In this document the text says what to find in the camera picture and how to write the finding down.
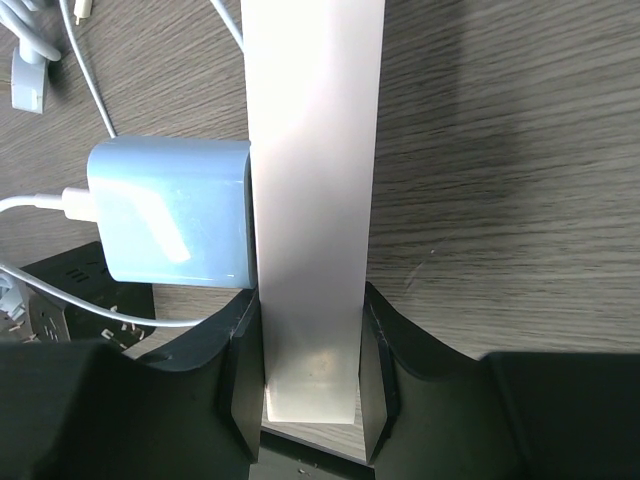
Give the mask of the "black cube adapter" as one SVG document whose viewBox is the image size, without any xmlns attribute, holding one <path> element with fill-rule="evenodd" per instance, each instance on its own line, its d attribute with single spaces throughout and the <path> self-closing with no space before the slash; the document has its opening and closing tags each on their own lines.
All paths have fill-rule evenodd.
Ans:
<svg viewBox="0 0 640 480">
<path fill-rule="evenodd" d="M 155 306 L 149 284 L 115 281 L 106 265 L 100 242 L 83 246 L 31 263 L 26 273 L 72 295 L 115 313 L 153 319 Z M 140 326 L 93 314 L 42 290 L 32 291 L 29 320 L 40 342 L 106 340 L 124 351 L 155 332 Z"/>
</svg>

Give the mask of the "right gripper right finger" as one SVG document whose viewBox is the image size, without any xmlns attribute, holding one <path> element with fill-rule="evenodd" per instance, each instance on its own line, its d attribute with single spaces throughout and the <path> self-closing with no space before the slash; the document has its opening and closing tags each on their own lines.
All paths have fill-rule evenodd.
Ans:
<svg viewBox="0 0 640 480">
<path fill-rule="evenodd" d="M 379 479 L 635 479 L 635 354 L 472 359 L 367 286 L 360 394 Z"/>
</svg>

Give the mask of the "white power strip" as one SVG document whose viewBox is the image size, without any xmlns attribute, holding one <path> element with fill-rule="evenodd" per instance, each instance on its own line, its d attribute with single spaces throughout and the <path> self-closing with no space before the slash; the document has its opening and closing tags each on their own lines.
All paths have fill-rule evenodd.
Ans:
<svg viewBox="0 0 640 480">
<path fill-rule="evenodd" d="M 267 416 L 355 419 L 385 5 L 241 5 Z"/>
</svg>

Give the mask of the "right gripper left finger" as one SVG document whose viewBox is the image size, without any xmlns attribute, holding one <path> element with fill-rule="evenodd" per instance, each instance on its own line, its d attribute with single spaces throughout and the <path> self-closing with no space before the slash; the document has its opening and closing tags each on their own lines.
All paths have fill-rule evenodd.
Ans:
<svg viewBox="0 0 640 480">
<path fill-rule="evenodd" d="M 137 359 L 100 341 L 1 347 L 5 479 L 245 479 L 263 402 L 256 292 Z"/>
</svg>

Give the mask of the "blue usb charger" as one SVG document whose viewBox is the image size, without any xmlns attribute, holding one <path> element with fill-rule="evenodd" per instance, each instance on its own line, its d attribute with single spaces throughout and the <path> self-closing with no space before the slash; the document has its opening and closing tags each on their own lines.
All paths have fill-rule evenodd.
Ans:
<svg viewBox="0 0 640 480">
<path fill-rule="evenodd" d="M 92 149 L 87 181 L 115 280 L 255 287 L 249 142 L 119 136 Z"/>
</svg>

